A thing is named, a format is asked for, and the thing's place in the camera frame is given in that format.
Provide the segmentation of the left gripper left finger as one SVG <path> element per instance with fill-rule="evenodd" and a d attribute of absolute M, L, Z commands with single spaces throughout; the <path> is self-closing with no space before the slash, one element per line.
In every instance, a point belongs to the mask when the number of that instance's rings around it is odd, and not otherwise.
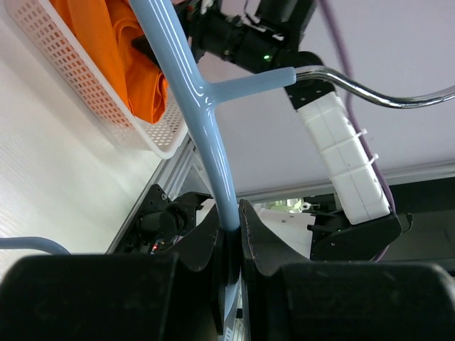
<path fill-rule="evenodd" d="M 22 258 L 1 282 L 1 339 L 216 340 L 224 241 L 211 209 L 162 254 Z"/>

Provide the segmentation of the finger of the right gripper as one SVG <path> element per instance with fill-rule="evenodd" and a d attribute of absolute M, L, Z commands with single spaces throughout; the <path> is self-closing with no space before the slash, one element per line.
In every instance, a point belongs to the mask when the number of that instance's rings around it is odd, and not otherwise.
<path fill-rule="evenodd" d="M 155 66 L 160 67 L 160 64 L 156 59 L 156 56 L 145 35 L 132 39 L 131 46 L 142 55 L 145 55 L 153 64 L 155 64 Z"/>

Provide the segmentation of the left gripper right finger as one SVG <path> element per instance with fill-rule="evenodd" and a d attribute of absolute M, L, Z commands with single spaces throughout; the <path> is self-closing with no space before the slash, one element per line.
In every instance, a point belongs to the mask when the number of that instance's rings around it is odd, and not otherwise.
<path fill-rule="evenodd" d="M 247 340 L 453 340 L 454 279 L 437 264 L 313 262 L 239 204 Z"/>

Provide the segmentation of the light blue hanger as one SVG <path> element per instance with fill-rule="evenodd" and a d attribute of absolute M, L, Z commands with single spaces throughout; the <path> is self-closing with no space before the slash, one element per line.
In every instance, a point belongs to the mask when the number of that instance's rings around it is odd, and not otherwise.
<path fill-rule="evenodd" d="M 175 11 L 162 1 L 133 4 L 208 171 L 216 206 L 168 251 L 71 256 L 52 241 L 21 238 L 38 256 L 18 261 L 1 284 L 2 340 L 215 340 L 225 291 L 240 280 L 250 340 L 454 339 L 454 280 L 442 267 L 374 263 L 376 248 L 329 251 L 349 233 L 385 246 L 401 231 L 394 212 L 377 211 L 379 187 L 357 166 L 331 160 L 343 211 L 316 219 L 323 235 L 310 258 L 266 227 L 234 194 L 215 123 L 217 104 L 323 80 L 373 104 L 414 109 L 454 98 L 447 88 L 388 97 L 322 65 L 209 83 L 200 75 Z"/>

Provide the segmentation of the orange trousers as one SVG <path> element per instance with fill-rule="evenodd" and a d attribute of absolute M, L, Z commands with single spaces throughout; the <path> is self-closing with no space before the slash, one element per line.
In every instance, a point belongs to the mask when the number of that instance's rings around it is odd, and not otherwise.
<path fill-rule="evenodd" d="M 148 57 L 133 48 L 144 34 L 128 1 L 51 1 L 80 45 L 130 112 L 150 124 L 166 111 L 168 83 Z"/>

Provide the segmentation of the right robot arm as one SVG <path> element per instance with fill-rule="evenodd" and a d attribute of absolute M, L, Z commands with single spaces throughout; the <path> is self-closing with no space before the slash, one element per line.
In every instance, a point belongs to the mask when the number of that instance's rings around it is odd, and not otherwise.
<path fill-rule="evenodd" d="M 183 112 L 213 189 L 221 227 L 237 235 L 241 215 L 223 140 L 215 119 L 217 105 L 251 94 L 293 85 L 304 77 L 339 81 L 324 66 L 286 67 L 231 81 L 203 79 L 169 1 L 133 1 L 134 14 Z M 342 210 L 320 214 L 312 228 L 310 257 L 317 261 L 378 261 L 402 233 L 389 188 L 375 171 L 376 158 L 362 145 L 363 133 L 329 93 L 298 110 Z"/>

